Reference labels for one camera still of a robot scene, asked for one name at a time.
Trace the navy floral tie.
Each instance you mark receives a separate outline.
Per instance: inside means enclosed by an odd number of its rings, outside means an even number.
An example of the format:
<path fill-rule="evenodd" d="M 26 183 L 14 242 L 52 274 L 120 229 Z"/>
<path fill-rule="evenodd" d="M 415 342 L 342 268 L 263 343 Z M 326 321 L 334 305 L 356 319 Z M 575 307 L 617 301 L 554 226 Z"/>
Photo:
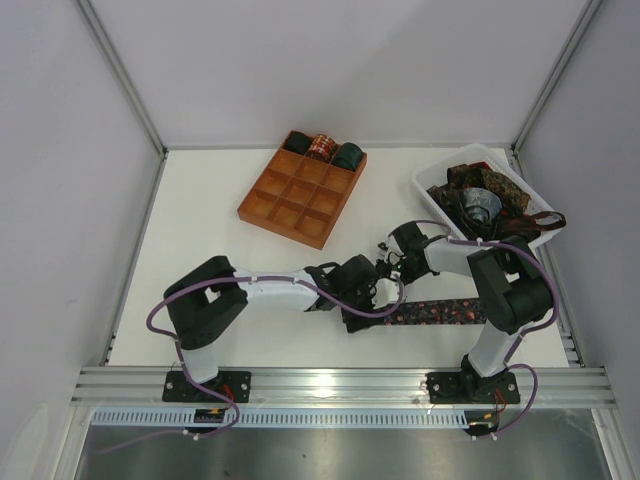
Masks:
<path fill-rule="evenodd" d="M 406 302 L 373 325 L 483 325 L 487 321 L 478 298 Z"/>

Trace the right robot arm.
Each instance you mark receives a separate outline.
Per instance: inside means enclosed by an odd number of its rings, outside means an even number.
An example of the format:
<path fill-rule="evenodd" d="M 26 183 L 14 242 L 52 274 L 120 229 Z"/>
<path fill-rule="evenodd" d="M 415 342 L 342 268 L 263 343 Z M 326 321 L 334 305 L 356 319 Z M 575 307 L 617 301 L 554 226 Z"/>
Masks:
<path fill-rule="evenodd" d="M 486 317 L 480 336 L 450 380 L 429 380 L 434 400 L 450 398 L 486 403 L 504 385 L 507 365 L 524 338 L 543 327 L 554 313 L 558 294 L 528 242 L 512 236 L 503 242 L 428 237 L 418 221 L 400 225 L 378 245 L 376 267 L 383 276 L 409 285 L 428 274 L 452 273 L 471 278 Z"/>

